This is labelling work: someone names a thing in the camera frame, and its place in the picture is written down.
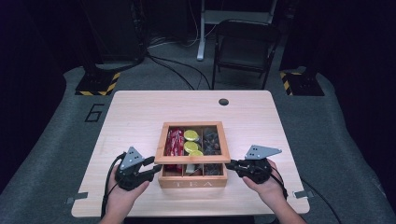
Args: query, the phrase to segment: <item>red packaging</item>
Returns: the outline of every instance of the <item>red packaging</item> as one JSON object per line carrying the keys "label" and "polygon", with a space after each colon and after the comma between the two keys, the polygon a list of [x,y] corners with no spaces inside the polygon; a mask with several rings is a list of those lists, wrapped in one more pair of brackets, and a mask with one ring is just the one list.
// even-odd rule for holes
{"label": "red packaging", "polygon": [[[179,128],[170,129],[166,137],[165,152],[166,156],[183,156],[184,155],[184,132]],[[168,164],[167,169],[177,169],[178,172],[182,171],[181,164]]]}

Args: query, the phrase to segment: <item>forearm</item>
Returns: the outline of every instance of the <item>forearm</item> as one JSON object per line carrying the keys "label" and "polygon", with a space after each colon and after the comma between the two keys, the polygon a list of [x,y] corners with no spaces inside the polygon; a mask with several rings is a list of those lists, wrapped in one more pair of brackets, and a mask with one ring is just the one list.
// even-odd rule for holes
{"label": "forearm", "polygon": [[274,212],[280,223],[305,223],[305,221],[294,211],[294,209],[288,204],[286,200],[269,204],[269,207]]}
{"label": "forearm", "polygon": [[122,223],[125,217],[118,215],[118,214],[105,214],[102,220],[99,222],[100,224],[117,224]]}

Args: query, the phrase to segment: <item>yellow lid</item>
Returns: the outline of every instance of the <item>yellow lid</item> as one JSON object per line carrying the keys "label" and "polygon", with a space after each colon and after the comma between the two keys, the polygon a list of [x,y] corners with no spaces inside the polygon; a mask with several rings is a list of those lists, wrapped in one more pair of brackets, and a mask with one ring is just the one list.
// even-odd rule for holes
{"label": "yellow lid", "polygon": [[189,156],[204,156],[204,153],[202,153],[202,151],[199,150],[194,150],[189,153]]}
{"label": "yellow lid", "polygon": [[192,151],[199,151],[198,144],[191,142],[191,141],[185,142],[184,150],[186,150],[188,153],[191,153]]}
{"label": "yellow lid", "polygon": [[187,141],[196,141],[199,138],[199,135],[194,130],[187,130],[184,132],[184,138]]}

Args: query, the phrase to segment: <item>chair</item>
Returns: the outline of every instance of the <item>chair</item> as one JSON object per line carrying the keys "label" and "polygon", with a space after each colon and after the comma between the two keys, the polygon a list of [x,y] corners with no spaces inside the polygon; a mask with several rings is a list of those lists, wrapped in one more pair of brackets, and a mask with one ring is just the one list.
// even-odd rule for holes
{"label": "chair", "polygon": [[281,34],[272,24],[226,20],[217,26],[212,90],[215,89],[216,68],[221,67],[265,75],[262,90],[275,55]]}

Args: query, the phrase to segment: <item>gray carpet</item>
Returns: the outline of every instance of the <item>gray carpet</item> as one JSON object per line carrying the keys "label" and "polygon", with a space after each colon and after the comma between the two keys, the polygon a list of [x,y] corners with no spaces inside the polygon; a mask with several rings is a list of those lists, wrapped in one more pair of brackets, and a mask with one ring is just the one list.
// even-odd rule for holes
{"label": "gray carpet", "polygon": [[[196,61],[198,45],[184,47],[167,44],[150,48],[155,56],[187,63],[211,78],[213,41],[206,42],[205,60]],[[343,223],[396,223],[396,217],[381,190],[375,173],[365,163],[350,138],[332,84],[318,75],[324,97],[288,96],[280,79],[282,46],[276,53],[266,89],[275,99],[301,177],[316,188],[332,205]],[[196,88],[200,75],[188,68],[171,64]],[[226,71],[219,80],[225,81]],[[99,218],[74,218],[72,203],[65,203],[77,192],[90,160],[113,94],[76,96],[75,87],[83,76],[82,68],[64,74],[67,89],[46,131],[0,196],[0,223],[97,223]],[[237,80],[246,87],[217,83],[217,90],[259,88],[256,75]],[[174,73],[146,59],[124,71],[115,91],[187,90]],[[208,87],[202,80],[199,90]],[[103,113],[98,122],[84,122],[92,105]],[[312,190],[304,184],[306,190]],[[337,223],[329,206],[314,192],[310,211],[303,217],[308,223]],[[257,216],[266,223],[271,216]]]}

